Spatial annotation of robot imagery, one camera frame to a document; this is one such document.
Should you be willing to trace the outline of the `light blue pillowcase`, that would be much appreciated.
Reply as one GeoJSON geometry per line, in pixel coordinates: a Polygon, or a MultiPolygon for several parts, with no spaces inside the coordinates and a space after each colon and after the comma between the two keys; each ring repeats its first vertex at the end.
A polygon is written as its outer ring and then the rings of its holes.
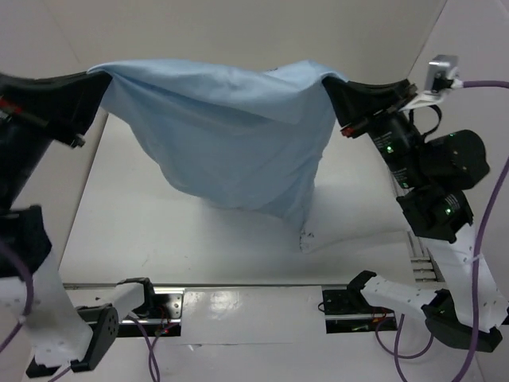
{"type": "Polygon", "coordinates": [[[336,123],[322,82],[340,72],[311,60],[257,72],[178,59],[91,72],[111,77],[103,109],[130,126],[172,187],[302,228],[336,123]]]}

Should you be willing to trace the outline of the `white pillow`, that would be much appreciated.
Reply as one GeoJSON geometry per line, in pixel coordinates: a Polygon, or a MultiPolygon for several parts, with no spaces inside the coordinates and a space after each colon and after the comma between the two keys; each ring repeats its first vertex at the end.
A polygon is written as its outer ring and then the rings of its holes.
{"type": "Polygon", "coordinates": [[[300,249],[308,254],[330,247],[345,240],[362,239],[380,234],[407,231],[410,226],[403,224],[307,224],[300,234],[300,249]]]}

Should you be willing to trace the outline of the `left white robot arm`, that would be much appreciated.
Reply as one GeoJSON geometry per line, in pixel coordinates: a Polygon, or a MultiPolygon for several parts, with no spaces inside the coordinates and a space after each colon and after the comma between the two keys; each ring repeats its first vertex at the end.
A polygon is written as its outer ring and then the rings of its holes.
{"type": "Polygon", "coordinates": [[[30,378],[95,369],[124,320],[139,323],[157,308],[147,278],[121,281],[97,306],[73,306],[41,207],[13,207],[52,142],[84,144],[110,82],[105,72],[1,77],[1,304],[17,316],[14,331],[31,340],[30,378]]]}

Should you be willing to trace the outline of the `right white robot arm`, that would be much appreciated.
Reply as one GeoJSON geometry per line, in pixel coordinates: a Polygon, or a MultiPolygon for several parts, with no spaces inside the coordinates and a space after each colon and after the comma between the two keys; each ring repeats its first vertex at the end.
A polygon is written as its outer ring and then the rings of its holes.
{"type": "Polygon", "coordinates": [[[465,196],[490,170],[482,139],[470,130],[439,138],[419,132],[417,89],[407,80],[369,85],[329,76],[323,85],[343,136],[367,134],[406,191],[397,202],[446,282],[444,289],[424,290],[363,271],[348,284],[348,305],[356,312],[384,307],[419,319],[453,349],[494,351],[508,303],[484,257],[475,252],[480,228],[465,196]]]}

